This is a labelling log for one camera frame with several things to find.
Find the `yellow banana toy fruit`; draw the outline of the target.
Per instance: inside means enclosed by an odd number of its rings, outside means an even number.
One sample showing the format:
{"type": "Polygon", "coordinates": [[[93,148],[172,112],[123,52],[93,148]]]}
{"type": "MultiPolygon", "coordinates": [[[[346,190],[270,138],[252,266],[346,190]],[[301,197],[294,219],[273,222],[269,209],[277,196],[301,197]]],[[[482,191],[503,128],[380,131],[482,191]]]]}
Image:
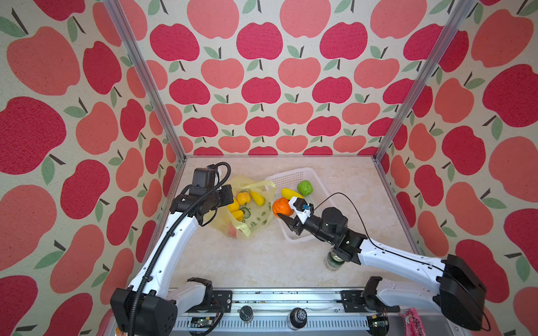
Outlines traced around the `yellow banana toy fruit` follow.
{"type": "Polygon", "coordinates": [[[259,207],[263,207],[264,204],[266,204],[266,199],[261,194],[259,194],[256,191],[250,190],[251,199],[255,202],[255,204],[259,207]]]}

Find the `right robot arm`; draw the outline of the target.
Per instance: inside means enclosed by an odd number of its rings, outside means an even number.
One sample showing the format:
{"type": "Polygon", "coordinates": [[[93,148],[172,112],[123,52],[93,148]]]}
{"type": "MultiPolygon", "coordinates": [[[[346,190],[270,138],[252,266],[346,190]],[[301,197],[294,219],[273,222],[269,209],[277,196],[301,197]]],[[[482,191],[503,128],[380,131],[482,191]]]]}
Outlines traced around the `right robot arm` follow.
{"type": "Polygon", "coordinates": [[[328,257],[336,265],[377,267],[422,284],[432,293],[430,305],[439,308],[445,318],[467,330],[482,330],[487,289],[462,258],[430,258],[383,245],[351,230],[347,217],[335,207],[316,216],[312,205],[300,202],[289,211],[275,211],[275,215],[295,234],[307,231],[329,243],[332,250],[328,257]]]}

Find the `yellow orange mango toy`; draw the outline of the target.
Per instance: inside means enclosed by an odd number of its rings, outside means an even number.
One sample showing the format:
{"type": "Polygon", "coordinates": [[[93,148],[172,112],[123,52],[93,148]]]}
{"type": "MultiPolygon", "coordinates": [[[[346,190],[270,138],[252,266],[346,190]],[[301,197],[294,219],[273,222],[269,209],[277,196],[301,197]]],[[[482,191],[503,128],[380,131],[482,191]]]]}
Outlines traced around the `yellow orange mango toy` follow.
{"type": "Polygon", "coordinates": [[[228,205],[228,211],[236,221],[242,221],[245,216],[244,211],[242,211],[240,208],[240,203],[236,199],[234,199],[233,202],[228,205]]]}

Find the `orange toy fruit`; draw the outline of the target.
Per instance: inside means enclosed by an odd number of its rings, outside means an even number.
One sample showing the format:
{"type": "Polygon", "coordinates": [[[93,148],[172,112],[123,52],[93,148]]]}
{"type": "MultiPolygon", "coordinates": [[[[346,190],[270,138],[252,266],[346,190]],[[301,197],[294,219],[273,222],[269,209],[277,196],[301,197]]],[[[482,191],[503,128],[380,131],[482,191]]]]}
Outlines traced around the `orange toy fruit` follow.
{"type": "Polygon", "coordinates": [[[289,200],[285,197],[274,201],[272,206],[273,214],[275,217],[279,217],[280,214],[291,217],[294,214],[294,210],[291,209],[289,205],[289,200]]]}

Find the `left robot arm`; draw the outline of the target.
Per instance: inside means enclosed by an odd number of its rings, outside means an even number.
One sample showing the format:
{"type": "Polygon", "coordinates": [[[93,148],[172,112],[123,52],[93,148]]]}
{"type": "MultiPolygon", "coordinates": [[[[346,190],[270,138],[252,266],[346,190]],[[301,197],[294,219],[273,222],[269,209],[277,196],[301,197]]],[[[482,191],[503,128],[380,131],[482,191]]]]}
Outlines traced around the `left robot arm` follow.
{"type": "Polygon", "coordinates": [[[127,288],[117,288],[112,294],[110,304],[120,332],[169,335],[178,316],[190,309],[215,312],[203,335],[219,325],[226,309],[213,303],[211,281],[191,278],[173,293],[169,289],[189,239],[206,226],[205,215],[233,203],[232,187],[227,183],[230,175],[227,162],[197,168],[191,184],[174,198],[163,232],[146,263],[127,288]]]}

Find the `small yellow toy fruit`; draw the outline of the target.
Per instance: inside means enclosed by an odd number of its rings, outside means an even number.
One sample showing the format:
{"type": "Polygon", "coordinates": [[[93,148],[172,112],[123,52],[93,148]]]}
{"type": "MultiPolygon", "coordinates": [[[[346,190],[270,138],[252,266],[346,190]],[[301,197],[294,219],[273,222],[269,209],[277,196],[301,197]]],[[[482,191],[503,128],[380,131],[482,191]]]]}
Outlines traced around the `small yellow toy fruit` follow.
{"type": "Polygon", "coordinates": [[[248,191],[239,192],[237,195],[238,204],[242,207],[251,202],[252,197],[248,191]]]}

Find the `peach toy fruit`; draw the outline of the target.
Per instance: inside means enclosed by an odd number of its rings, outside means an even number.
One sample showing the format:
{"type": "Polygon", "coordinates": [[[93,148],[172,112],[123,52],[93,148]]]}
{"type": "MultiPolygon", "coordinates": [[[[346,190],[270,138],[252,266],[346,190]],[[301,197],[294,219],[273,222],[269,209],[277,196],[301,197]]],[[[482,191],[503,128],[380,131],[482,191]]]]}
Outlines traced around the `peach toy fruit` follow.
{"type": "Polygon", "coordinates": [[[234,239],[237,238],[237,230],[235,229],[235,227],[231,226],[228,228],[228,236],[234,239]]]}

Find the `green toy fruit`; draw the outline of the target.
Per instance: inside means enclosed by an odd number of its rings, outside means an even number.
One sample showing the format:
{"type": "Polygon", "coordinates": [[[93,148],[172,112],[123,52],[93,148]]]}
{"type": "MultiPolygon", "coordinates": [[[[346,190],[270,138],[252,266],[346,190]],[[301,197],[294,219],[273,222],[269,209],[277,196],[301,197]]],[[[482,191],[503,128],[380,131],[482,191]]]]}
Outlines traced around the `green toy fruit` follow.
{"type": "Polygon", "coordinates": [[[312,183],[308,180],[300,182],[297,191],[304,197],[311,195],[313,193],[312,183]]]}

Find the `yellow elongated toy fruit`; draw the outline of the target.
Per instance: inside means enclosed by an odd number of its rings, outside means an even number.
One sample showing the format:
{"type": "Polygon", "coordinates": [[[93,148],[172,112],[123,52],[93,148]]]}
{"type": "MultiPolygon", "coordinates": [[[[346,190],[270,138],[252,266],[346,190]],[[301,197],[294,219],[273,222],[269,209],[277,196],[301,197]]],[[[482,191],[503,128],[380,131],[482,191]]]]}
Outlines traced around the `yellow elongated toy fruit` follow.
{"type": "Polygon", "coordinates": [[[281,194],[287,200],[291,200],[293,197],[303,198],[302,194],[289,188],[283,188],[281,194]]]}

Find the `yellow plastic bag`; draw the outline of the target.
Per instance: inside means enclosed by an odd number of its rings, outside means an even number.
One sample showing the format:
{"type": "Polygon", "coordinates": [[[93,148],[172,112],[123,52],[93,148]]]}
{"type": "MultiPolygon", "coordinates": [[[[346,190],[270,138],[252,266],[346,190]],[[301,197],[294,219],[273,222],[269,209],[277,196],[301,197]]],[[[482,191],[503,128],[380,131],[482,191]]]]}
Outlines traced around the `yellow plastic bag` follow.
{"type": "Polygon", "coordinates": [[[256,191],[266,199],[266,204],[259,207],[253,200],[240,207],[245,216],[242,221],[236,221],[227,207],[222,207],[216,213],[206,215],[205,220],[210,221],[210,228],[218,230],[228,237],[228,228],[233,226],[237,230],[238,240],[252,239],[263,228],[271,223],[274,218],[272,206],[276,192],[276,186],[270,181],[255,181],[246,176],[236,176],[229,181],[233,199],[237,199],[239,192],[250,190],[256,191]]]}

